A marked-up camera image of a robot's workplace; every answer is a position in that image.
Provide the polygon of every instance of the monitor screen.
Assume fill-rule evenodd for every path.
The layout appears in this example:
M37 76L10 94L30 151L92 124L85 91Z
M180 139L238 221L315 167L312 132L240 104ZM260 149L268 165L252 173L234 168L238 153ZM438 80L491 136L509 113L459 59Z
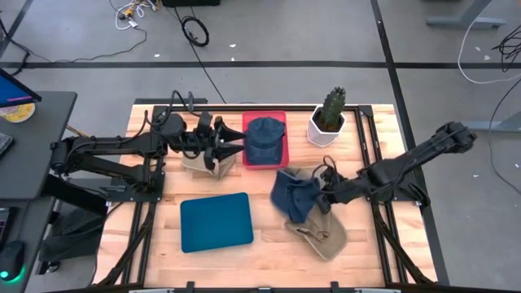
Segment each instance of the monitor screen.
M0 107L34 103L41 100L37 94L19 83L9 73L0 69Z

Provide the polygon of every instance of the blue mouse pad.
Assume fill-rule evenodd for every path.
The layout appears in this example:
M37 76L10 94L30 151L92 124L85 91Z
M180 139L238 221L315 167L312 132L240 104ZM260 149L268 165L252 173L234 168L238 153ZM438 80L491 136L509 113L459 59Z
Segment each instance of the blue mouse pad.
M230 247L253 242L250 203L245 193L181 203L183 252Z

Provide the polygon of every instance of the gray floor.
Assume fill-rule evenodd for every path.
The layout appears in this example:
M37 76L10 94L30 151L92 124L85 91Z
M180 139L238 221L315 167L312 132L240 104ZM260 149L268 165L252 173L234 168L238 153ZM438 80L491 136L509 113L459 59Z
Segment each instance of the gray floor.
M126 4L123 0L114 3ZM428 15L459 13L469 3L380 0L394 60L455 62L464 32L429 28L424 22ZM21 6L20 2L0 2L7 25ZM223 0L219 7L196 7L195 12L211 33L210 45L198 49L203 61L385 61L369 1ZM515 0L494 1L484 15L502 17L508 25L471 32L464 62L498 62L499 54L490 49L519 25L521 7ZM145 11L138 22L148 31L147 42L128 54L99 61L196 61L179 24L166 11ZM104 0L92 0L89 5L34 0L15 35L18 42L52 60L111 53L141 38L140 32L116 30L113 11ZM9 46L1 61L21 57ZM208 73L229 103L320 103L335 85L348 90L349 103L395 102L387 69L382 68L210 68ZM518 73L467 70L479 81ZM474 85L454 69L399 69L398 76L417 142L450 120L488 120L512 84ZM31 69L19 79L35 90L76 91L79 96L71 125L97 135L123 133L136 98L166 98L177 89L220 102L200 68ZM521 110L520 94L521 88L511 94L498 119ZM518 183L519 136L493 135L493 147L500 172ZM450 282L519 289L521 198L495 177L488 156L486 133L479 133L467 154L446 155L425 166L427 188ZM93 263L92 258L67 261L58 273L33 278L28 292L84 286Z

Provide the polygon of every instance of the cactus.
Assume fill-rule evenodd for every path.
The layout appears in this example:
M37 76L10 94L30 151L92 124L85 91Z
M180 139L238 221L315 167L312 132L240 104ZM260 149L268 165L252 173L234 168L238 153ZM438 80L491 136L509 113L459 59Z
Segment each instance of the cactus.
M318 117L318 128L325 132L336 132L339 129L340 114L344 110L345 89L335 87L326 97Z

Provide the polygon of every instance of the red tray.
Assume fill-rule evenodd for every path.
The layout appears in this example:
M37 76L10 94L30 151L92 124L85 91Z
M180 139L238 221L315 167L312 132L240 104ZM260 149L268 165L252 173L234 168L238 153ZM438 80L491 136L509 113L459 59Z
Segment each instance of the red tray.
M262 169L277 169L284 168L290 161L289 147L287 143L287 123L286 123L286 112L284 111L246 111L243 112L243 132L247 130L247 124L250 121L260 117L270 117L284 123L284 137L282 138L282 159L280 164L276 165L254 165L249 164L246 159L246 151L243 151L243 165L244 168L250 170L262 170Z

